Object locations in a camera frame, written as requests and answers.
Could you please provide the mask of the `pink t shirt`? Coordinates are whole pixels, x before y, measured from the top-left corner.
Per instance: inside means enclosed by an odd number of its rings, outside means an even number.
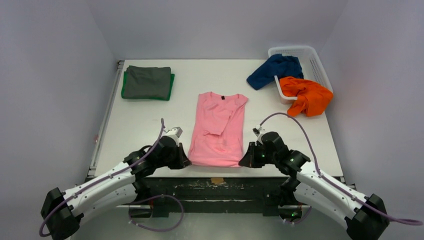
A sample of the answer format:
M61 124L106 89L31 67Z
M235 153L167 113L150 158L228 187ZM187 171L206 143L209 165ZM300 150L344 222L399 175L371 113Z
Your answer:
M238 168L244 156L244 119L248 98L242 94L198 95L188 159L195 166Z

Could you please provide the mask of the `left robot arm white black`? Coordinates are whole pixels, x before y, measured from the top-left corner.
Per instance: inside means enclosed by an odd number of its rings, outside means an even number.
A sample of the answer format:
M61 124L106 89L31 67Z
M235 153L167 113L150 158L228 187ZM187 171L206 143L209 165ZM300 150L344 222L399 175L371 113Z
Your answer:
M180 170L191 164L177 137L162 136L90 181L65 191L57 187L50 190L40 211L43 222L39 235L65 240L101 210L127 204L152 205L156 197L144 179L159 168Z

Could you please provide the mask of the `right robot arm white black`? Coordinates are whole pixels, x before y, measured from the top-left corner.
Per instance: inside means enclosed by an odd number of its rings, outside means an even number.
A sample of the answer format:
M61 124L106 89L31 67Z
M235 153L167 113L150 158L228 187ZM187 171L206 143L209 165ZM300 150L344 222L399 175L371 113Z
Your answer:
M386 213L383 200L350 188L323 170L298 150L290 150L277 132L253 129L257 137L250 142L240 166L261 168L274 165L288 179L280 187L280 204L295 201L307 204L341 225L352 240L377 240L389 226L388 218L366 204Z

